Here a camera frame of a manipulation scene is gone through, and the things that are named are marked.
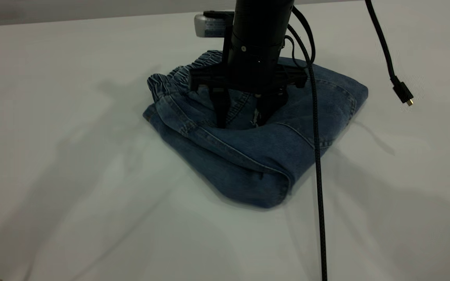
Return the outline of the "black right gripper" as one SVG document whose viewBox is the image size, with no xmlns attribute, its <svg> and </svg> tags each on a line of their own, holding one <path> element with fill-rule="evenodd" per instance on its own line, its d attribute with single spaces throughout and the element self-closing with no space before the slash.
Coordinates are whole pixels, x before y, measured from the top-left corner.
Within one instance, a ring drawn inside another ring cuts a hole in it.
<svg viewBox="0 0 450 281">
<path fill-rule="evenodd" d="M 216 114 L 218 128 L 226 128 L 231 106 L 228 89 L 255 94 L 255 126 L 263 126 L 283 107 L 289 95 L 287 85 L 303 88 L 307 73 L 296 66 L 280 64 L 280 51 L 284 44 L 257 47 L 229 41 L 219 63 L 189 72 L 189 87 L 196 91 L 204 85 L 209 88 L 209 98 Z"/>
</svg>

